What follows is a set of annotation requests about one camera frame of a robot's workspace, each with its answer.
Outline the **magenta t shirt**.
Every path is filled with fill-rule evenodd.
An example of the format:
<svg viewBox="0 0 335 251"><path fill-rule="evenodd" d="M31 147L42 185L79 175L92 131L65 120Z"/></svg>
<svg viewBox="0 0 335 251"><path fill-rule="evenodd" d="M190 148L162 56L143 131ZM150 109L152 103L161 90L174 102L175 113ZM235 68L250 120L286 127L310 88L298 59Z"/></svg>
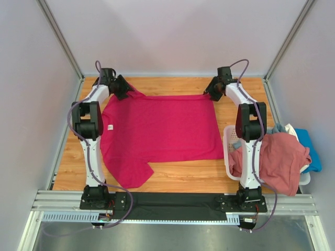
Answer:
<svg viewBox="0 0 335 251"><path fill-rule="evenodd" d="M208 95L147 96L137 90L103 110L103 162L124 188L142 186L151 163L222 159L222 140Z"/></svg>

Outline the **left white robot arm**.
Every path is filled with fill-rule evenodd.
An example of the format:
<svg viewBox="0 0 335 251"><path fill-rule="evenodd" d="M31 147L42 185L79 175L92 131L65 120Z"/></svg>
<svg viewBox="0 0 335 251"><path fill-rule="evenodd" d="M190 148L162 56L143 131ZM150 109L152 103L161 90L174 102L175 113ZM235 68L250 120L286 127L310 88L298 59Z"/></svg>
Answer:
<svg viewBox="0 0 335 251"><path fill-rule="evenodd" d="M133 91L133 88L113 68L102 68L98 72L99 77L92 90L84 99L73 102L67 115L69 129L79 139L85 158L87 177L80 209L112 210L117 196L112 195L109 188L126 193L117 205L118 208L125 209L127 199L133 203L132 194L125 188L108 184L102 171L100 143L104 125L101 104L109 97L116 97L118 100L128 98L128 92Z"/></svg>

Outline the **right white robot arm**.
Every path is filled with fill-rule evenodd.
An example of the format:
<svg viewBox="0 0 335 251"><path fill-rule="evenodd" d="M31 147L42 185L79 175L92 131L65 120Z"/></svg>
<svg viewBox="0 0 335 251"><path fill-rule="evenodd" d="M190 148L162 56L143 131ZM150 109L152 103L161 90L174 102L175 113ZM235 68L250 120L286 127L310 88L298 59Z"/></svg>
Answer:
<svg viewBox="0 0 335 251"><path fill-rule="evenodd" d="M242 173L236 195L231 197L237 207L248 211L262 199L259 178L260 149L266 133L266 104L253 99L238 79L232 77L229 66L219 67L204 91L213 101L229 97L237 106L235 132L241 142Z"/></svg>

